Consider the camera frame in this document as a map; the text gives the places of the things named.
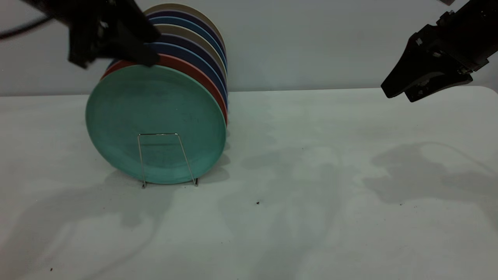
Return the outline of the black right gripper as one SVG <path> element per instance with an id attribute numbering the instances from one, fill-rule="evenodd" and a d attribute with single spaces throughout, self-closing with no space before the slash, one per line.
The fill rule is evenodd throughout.
<path id="1" fill-rule="evenodd" d="M 409 38 L 381 88 L 387 98 L 405 93 L 410 102 L 416 102 L 473 81 L 470 74 L 441 75 L 441 68 L 453 63 L 455 67 L 478 71 L 488 64 L 489 56 L 489 23 L 428 24 Z"/>

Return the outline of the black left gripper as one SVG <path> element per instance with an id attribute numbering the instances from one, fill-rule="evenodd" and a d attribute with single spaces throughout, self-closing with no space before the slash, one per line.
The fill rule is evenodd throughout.
<path id="1" fill-rule="evenodd" d="M 142 42 L 155 42 L 161 33 L 135 0 L 48 0 L 47 15 L 68 27 L 68 60 L 83 69 L 100 58 L 148 67 L 160 60 L 159 54 Z M 127 19 L 142 42 L 130 39 Z"/>

